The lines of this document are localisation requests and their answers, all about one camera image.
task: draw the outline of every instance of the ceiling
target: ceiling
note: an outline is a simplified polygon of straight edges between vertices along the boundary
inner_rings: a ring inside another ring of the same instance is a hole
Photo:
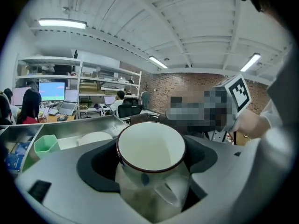
[[[233,75],[257,52],[261,59],[244,76],[270,84],[292,47],[288,33],[250,1],[32,0],[26,13],[43,50],[86,50],[152,73]],[[86,21],[88,28],[45,29],[40,18]],[[149,56],[169,68],[157,70]]]

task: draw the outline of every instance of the computer monitor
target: computer monitor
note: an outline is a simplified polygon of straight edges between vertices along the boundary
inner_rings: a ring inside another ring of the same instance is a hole
[[[78,102],[79,90],[65,90],[64,101]]]
[[[13,99],[12,104],[15,106],[23,104],[23,97],[26,90],[31,89],[31,87],[21,87],[21,88],[13,88]]]
[[[104,100],[106,105],[110,105],[115,101],[115,96],[105,96]]]
[[[64,83],[63,82],[39,83],[38,92],[42,96],[42,101],[64,100]]]

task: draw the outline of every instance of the ceiling light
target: ceiling light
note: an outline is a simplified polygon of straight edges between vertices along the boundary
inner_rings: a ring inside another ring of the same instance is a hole
[[[252,66],[257,60],[261,57],[260,54],[254,53],[252,57],[247,61],[247,63],[244,65],[244,67],[241,69],[241,71],[247,71],[247,69]]]
[[[166,65],[164,65],[162,62],[160,62],[159,60],[157,60],[155,57],[150,56],[149,59],[151,59],[152,61],[154,61],[155,63],[157,63],[158,65],[162,66],[163,68],[167,69],[168,67]]]
[[[77,21],[72,19],[60,19],[60,18],[42,18],[39,21],[41,26],[59,26],[59,27],[71,27],[85,29],[87,23],[85,21]]]

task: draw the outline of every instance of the office chair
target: office chair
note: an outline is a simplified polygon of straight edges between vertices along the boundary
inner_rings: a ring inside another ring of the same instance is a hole
[[[140,114],[141,110],[143,109],[143,105],[120,105],[117,108],[118,117],[124,118],[129,117],[132,115]]]
[[[125,98],[123,100],[123,105],[131,105],[131,106],[135,106],[138,105],[138,99],[137,98]]]

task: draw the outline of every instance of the white metal shelf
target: white metal shelf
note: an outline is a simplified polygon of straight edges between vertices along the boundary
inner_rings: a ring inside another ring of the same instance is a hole
[[[92,77],[80,77],[80,80],[101,81],[101,82],[107,82],[107,83],[113,83],[113,84],[131,85],[131,86],[139,87],[139,85],[137,85],[137,84],[130,84],[130,83],[125,83],[125,82],[106,80],[106,79],[100,79],[100,78],[92,78]]]
[[[95,94],[95,93],[83,93],[79,94],[79,96],[90,96],[90,97],[104,97],[104,96],[116,96],[116,95],[105,95],[105,94]],[[137,95],[125,95],[125,97],[138,98]]]
[[[67,57],[58,57],[58,56],[30,56],[19,61],[24,61],[28,65],[39,65],[39,64],[60,64],[60,65],[80,65],[80,60]]]
[[[81,59],[67,58],[67,57],[58,57],[58,56],[30,56],[19,59],[19,61],[25,62],[27,65],[39,65],[39,64],[62,64],[62,65],[75,65],[80,66],[80,63],[83,62],[83,67],[90,67],[96,69],[100,67],[103,70],[121,73],[130,76],[140,76],[139,73],[135,73],[129,70],[122,68],[114,68],[106,66],[103,64],[97,64],[89,61],[84,61]]]
[[[63,76],[63,75],[28,75],[18,76],[16,79],[78,79],[75,76]]]
[[[110,66],[105,66],[102,64],[96,64],[88,61],[83,61],[83,67],[89,67],[89,68],[94,68],[96,69],[97,67],[100,67],[103,70],[111,71],[111,72],[116,72],[116,73],[121,73],[129,76],[140,76],[140,74],[129,71],[129,70],[124,70],[122,68],[114,68]]]
[[[79,110],[80,113],[85,113],[86,111],[87,111],[87,113],[97,112],[97,110],[95,108],[88,108],[87,110]]]

